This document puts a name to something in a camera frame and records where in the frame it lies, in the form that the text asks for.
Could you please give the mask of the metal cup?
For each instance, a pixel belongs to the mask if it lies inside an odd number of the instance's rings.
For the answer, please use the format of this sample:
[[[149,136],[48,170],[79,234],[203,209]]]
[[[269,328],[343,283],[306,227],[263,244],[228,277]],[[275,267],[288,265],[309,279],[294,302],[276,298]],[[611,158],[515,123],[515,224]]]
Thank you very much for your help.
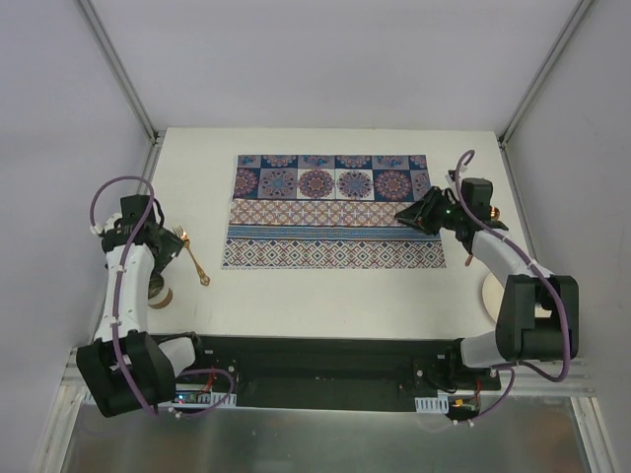
[[[152,276],[148,286],[148,306],[162,309],[173,300],[173,290],[167,285],[162,275]]]

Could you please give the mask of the copper spoon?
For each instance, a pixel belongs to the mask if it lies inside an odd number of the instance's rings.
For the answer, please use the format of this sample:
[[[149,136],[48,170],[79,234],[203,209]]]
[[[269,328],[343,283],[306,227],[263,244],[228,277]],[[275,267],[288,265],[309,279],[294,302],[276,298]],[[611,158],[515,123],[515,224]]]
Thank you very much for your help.
[[[490,222],[497,222],[500,218],[500,210],[496,207],[491,206],[490,207],[490,211],[489,211],[489,221]],[[465,262],[464,262],[464,266],[468,267],[473,259],[473,255],[471,253],[468,254]]]

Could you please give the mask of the cream plate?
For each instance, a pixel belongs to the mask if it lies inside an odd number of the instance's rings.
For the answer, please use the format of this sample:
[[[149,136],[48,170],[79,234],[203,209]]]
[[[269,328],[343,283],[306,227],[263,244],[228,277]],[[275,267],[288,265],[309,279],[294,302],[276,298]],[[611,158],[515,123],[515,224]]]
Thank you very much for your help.
[[[499,318],[504,287],[497,278],[489,273],[482,283],[481,298],[489,318],[496,323]]]

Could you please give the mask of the patterned cloth placemat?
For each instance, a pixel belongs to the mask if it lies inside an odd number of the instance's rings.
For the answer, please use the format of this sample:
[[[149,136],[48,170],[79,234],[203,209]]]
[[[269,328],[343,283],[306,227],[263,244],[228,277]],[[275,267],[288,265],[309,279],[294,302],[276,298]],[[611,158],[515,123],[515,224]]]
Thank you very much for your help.
[[[396,213],[430,189],[425,155],[237,158],[226,269],[441,269],[440,236]]]

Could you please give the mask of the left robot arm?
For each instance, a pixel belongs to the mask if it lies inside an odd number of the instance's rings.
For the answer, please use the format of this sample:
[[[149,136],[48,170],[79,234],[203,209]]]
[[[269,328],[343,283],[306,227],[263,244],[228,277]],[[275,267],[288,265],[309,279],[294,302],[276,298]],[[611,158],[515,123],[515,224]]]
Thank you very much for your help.
[[[142,408],[122,368],[127,368],[151,409],[174,400],[177,377],[196,383],[208,372],[209,362],[195,333],[161,340],[149,334],[148,308],[171,301],[173,291],[162,273],[183,249],[183,241],[164,227],[160,210],[149,213],[130,248],[125,248],[149,199],[139,194],[121,198],[121,212],[101,234],[107,269],[104,313],[94,341],[76,355],[83,380],[107,418]]]

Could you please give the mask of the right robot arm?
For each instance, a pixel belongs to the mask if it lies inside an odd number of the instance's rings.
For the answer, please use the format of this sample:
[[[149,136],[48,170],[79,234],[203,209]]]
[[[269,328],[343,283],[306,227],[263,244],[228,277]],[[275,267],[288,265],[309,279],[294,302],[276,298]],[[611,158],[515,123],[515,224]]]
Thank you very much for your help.
[[[495,328],[459,342],[460,355],[444,363],[446,382],[467,388],[479,369],[524,366],[564,380],[579,343],[579,287],[555,275],[511,240],[491,205],[493,184],[466,178],[455,189],[433,186],[395,219],[428,236],[452,231],[470,258],[484,263],[504,290]]]

